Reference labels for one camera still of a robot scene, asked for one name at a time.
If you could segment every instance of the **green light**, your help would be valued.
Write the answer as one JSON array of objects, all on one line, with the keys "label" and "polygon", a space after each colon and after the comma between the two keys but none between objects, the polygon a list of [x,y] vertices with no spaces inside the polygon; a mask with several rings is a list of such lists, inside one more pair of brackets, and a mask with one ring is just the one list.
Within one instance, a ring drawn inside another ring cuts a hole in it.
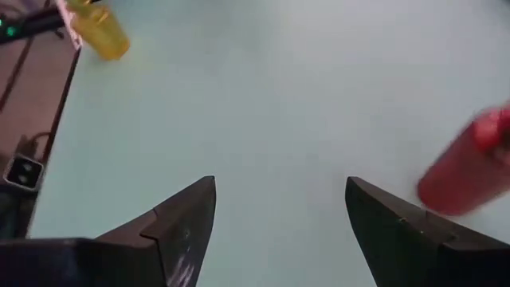
[{"label": "green light", "polygon": [[16,28],[14,27],[9,27],[7,28],[7,36],[14,36],[16,34]]}]

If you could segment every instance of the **table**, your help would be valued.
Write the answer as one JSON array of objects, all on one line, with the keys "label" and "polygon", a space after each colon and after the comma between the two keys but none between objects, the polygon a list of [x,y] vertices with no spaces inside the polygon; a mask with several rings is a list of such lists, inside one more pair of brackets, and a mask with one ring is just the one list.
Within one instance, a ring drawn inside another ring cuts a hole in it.
[{"label": "table", "polygon": [[[201,286],[374,286],[348,175],[418,203],[461,126],[510,92],[510,5],[113,0],[132,47],[84,48],[32,237],[95,237],[203,175]],[[510,242],[510,196],[457,222]]]}]

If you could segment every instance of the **light blue table surface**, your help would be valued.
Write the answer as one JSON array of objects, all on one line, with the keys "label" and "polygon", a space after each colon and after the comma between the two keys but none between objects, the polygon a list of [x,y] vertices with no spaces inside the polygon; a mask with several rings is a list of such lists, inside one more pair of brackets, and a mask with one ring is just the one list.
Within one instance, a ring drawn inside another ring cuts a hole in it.
[{"label": "light blue table surface", "polygon": [[[426,167],[510,95],[502,0],[109,4],[131,49],[83,49],[30,235],[95,237],[216,175],[200,286],[375,286],[347,176],[418,203]],[[509,210],[457,221],[510,242]]]}]

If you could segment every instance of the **red cup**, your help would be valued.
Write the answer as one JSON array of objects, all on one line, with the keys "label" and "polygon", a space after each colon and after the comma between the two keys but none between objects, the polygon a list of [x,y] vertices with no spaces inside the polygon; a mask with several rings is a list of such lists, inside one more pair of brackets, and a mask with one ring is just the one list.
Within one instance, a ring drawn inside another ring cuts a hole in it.
[{"label": "red cup", "polygon": [[463,215],[510,189],[510,106],[482,112],[418,183],[431,210]]}]

